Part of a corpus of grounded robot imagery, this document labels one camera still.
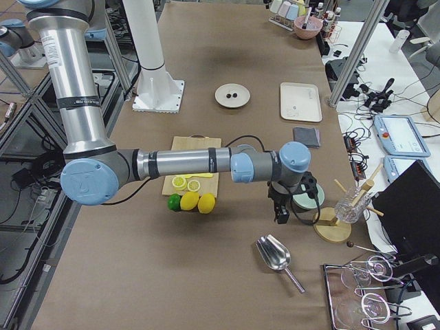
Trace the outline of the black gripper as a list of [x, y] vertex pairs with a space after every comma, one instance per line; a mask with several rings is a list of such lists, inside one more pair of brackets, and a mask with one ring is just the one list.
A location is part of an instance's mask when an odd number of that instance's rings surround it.
[[286, 205], [292, 200], [292, 192], [280, 184], [268, 184], [268, 197], [274, 204], [274, 221], [277, 224], [286, 224], [289, 220], [289, 211]]

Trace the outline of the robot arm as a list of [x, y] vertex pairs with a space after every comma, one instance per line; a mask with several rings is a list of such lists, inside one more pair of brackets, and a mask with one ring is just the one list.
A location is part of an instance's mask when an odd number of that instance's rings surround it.
[[64, 193], [82, 205], [100, 205], [125, 184], [166, 175], [229, 172], [234, 182], [267, 182], [276, 221], [285, 223], [286, 202], [309, 168], [311, 154], [299, 142], [279, 151], [249, 146], [188, 151], [119, 149], [105, 129], [87, 40], [107, 36], [104, 1], [24, 1], [30, 27], [41, 38], [67, 136]]
[[1, 53], [21, 69], [42, 69], [47, 64], [43, 46], [19, 19], [1, 22]]

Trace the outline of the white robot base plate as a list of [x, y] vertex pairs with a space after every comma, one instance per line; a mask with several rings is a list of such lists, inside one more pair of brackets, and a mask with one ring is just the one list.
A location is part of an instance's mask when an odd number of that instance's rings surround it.
[[141, 67], [133, 108], [178, 113], [185, 82], [173, 79], [166, 69], [153, 2], [134, 1], [126, 14]]

